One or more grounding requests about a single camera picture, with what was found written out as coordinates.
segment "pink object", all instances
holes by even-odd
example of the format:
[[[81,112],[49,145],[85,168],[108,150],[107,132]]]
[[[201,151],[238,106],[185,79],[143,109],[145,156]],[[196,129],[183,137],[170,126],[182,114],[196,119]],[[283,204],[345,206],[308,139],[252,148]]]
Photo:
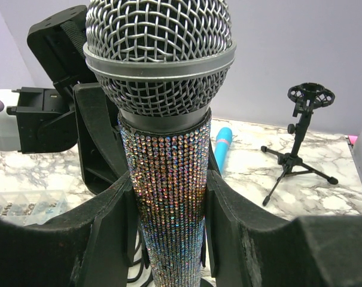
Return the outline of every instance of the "pink object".
[[[358,139],[357,136],[348,136],[349,141],[351,142],[351,145],[354,145],[356,143],[356,140]]]

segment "blue cylindrical object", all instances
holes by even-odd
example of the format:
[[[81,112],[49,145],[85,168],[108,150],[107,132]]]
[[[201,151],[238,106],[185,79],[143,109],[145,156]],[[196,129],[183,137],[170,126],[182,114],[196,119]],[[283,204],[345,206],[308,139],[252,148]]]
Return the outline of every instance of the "blue cylindrical object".
[[[224,161],[226,159],[227,151],[233,142],[233,132],[230,128],[222,128],[217,135],[217,142],[215,145],[215,160],[217,161],[220,173],[223,172]]]

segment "white marble surface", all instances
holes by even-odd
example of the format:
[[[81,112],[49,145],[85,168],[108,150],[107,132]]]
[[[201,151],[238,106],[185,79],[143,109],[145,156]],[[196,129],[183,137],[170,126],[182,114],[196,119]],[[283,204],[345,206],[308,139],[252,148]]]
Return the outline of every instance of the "white marble surface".
[[[294,136],[285,127],[214,119],[213,143],[222,127],[230,127],[234,134],[223,178],[261,206],[282,169],[276,157],[263,154],[260,147],[289,152]],[[343,135],[308,132],[299,156],[306,164],[338,178],[339,184],[330,185],[314,174],[285,178],[266,210],[289,220],[299,215],[362,215],[362,185]],[[72,208],[93,197],[81,180],[77,147],[59,154],[0,152],[0,191],[23,190],[65,190]],[[131,269],[129,277],[135,273]],[[208,273],[208,268],[203,270],[203,275]],[[142,280],[129,286],[140,286]]]

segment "rhinestone-covered handle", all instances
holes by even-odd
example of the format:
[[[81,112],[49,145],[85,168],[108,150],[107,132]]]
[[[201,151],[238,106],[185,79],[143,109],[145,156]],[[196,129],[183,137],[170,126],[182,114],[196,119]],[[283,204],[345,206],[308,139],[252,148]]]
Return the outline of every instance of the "rhinestone-covered handle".
[[[177,135],[153,135],[118,119],[154,283],[199,287],[211,112]]]

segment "mini tripod stand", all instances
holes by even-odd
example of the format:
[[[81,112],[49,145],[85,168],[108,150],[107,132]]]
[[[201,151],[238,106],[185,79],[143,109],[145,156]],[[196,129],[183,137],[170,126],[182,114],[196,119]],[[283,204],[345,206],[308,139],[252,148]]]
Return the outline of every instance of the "mini tripod stand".
[[[278,151],[269,149],[266,146],[261,147],[263,152],[269,152],[278,156],[278,164],[283,167],[282,175],[276,181],[276,184],[270,191],[269,195],[264,199],[263,206],[268,204],[271,195],[284,177],[315,173],[322,178],[325,178],[330,184],[338,184],[338,180],[336,178],[329,177],[323,172],[308,166],[298,156],[299,148],[305,139],[307,129],[311,122],[311,116],[314,113],[314,109],[330,106],[335,100],[335,95],[330,90],[324,88],[322,85],[315,83],[304,83],[290,88],[288,91],[288,98],[296,103],[293,117],[296,118],[298,114],[302,115],[300,117],[299,123],[296,125],[289,124],[287,127],[287,132],[289,134],[293,135],[295,133],[295,143],[291,152],[282,154]],[[302,166],[306,170],[302,172],[293,172],[294,166]]]

